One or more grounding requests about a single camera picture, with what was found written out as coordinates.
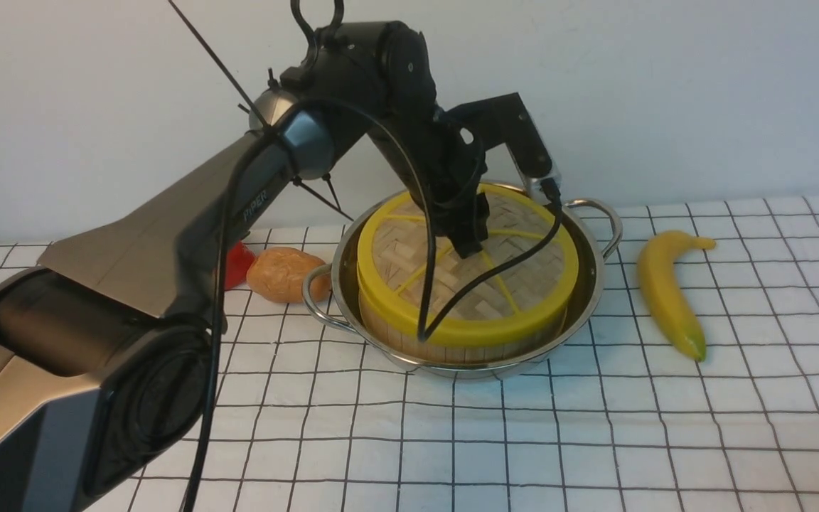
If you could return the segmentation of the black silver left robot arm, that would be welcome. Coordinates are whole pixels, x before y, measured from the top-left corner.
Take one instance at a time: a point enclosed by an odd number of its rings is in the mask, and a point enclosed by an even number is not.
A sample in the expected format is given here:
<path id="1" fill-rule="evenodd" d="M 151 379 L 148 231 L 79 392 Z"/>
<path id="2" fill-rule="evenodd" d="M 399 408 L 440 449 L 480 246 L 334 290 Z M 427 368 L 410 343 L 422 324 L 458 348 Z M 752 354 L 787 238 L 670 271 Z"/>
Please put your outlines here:
<path id="1" fill-rule="evenodd" d="M 217 386 L 219 262 L 294 179 L 369 136 L 468 257 L 480 166 L 399 21 L 310 32 L 250 130 L 126 217 L 59 240 L 0 283 L 0 511 L 81 511 L 186 436 Z"/>

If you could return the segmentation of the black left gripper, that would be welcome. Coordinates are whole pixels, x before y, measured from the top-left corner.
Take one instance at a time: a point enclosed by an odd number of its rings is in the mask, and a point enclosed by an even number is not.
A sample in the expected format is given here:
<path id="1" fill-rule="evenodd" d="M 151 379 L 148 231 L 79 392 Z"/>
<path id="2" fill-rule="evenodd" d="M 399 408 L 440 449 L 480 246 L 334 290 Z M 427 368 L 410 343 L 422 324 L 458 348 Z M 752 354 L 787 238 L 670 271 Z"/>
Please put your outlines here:
<path id="1" fill-rule="evenodd" d="M 467 124 L 436 107 L 431 114 L 389 114 L 370 138 L 389 162 L 418 207 L 428 203 L 437 237 L 445 237 L 461 258 L 482 251 L 490 214 L 487 198 L 478 191 L 487 165 L 481 137 Z"/>

